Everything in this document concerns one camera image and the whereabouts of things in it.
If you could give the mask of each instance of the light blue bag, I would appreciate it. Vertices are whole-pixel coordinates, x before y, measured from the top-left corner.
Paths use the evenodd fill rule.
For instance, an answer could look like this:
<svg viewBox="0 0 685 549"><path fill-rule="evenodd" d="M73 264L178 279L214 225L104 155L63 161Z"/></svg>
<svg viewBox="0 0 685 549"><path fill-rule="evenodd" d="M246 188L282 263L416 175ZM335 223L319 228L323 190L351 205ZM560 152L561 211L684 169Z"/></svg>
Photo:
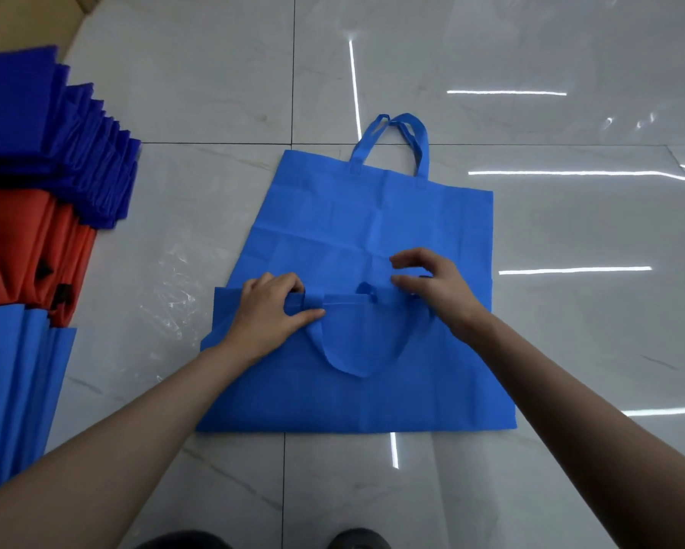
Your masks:
<svg viewBox="0 0 685 549"><path fill-rule="evenodd" d="M413 177L364 165L388 125L414 151ZM201 348L223 338L238 288L265 271L294 271L307 286L304 295L288 297L288 313L323 307L327 314L231 385L199 430L515 427L512 400L475 352L419 299L390 286L389 257L425 246L454 260L490 308L493 193L430 183L428 171L427 132L410 114L379 116L349 162L284 153L229 288L216 290L213 332Z"/></svg>

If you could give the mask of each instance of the forearm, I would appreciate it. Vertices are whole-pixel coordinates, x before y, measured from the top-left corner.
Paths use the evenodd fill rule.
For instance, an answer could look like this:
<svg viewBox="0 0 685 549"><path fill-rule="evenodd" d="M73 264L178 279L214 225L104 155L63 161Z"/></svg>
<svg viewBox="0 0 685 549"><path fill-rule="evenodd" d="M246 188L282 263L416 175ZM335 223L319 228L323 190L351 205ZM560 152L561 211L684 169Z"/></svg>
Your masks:
<svg viewBox="0 0 685 549"><path fill-rule="evenodd" d="M685 547L683 455L496 317L466 337L618 545Z"/></svg>
<svg viewBox="0 0 685 549"><path fill-rule="evenodd" d="M233 346L201 353L0 488L0 547L115 547L182 443L247 367Z"/></svg>

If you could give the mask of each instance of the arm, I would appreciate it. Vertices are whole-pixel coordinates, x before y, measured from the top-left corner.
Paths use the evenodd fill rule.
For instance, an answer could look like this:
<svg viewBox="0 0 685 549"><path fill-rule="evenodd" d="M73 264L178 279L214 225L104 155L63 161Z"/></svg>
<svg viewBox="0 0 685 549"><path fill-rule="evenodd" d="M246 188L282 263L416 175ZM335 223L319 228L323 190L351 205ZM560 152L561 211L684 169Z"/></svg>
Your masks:
<svg viewBox="0 0 685 549"><path fill-rule="evenodd" d="M244 284L216 347L0 488L0 547L115 547L218 395L323 310L288 316L294 274Z"/></svg>
<svg viewBox="0 0 685 549"><path fill-rule="evenodd" d="M544 356L474 297L455 264L427 249L399 252L395 275L469 344L620 547L685 547L685 457Z"/></svg>

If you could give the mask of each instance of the black shoe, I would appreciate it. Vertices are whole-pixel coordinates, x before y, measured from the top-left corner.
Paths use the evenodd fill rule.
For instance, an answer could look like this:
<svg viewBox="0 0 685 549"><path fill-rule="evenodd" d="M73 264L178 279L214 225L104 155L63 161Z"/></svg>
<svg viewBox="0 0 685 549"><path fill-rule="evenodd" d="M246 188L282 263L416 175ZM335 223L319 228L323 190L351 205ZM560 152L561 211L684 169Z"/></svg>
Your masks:
<svg viewBox="0 0 685 549"><path fill-rule="evenodd" d="M231 549L231 546L207 531L174 531L150 539L137 549Z"/></svg>
<svg viewBox="0 0 685 549"><path fill-rule="evenodd" d="M391 545L373 530L353 528L335 536L327 549L391 549Z"/></svg>

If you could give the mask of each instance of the floor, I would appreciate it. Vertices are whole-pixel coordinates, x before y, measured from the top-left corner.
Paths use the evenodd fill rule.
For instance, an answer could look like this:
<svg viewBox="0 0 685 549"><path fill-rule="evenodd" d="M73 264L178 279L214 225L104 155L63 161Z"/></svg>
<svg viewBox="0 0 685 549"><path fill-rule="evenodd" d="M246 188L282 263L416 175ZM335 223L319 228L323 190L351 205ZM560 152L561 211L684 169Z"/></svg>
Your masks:
<svg viewBox="0 0 685 549"><path fill-rule="evenodd" d="M495 193L494 312L685 453L685 414L650 412L685 409L685 0L103 0L67 63L145 145L51 447L197 354L285 149L345 159L411 112L433 181ZM368 163L411 173L381 142ZM590 270L504 274L565 268ZM389 435L194 435L122 547L612 547L518 424L396 434L397 468Z"/></svg>

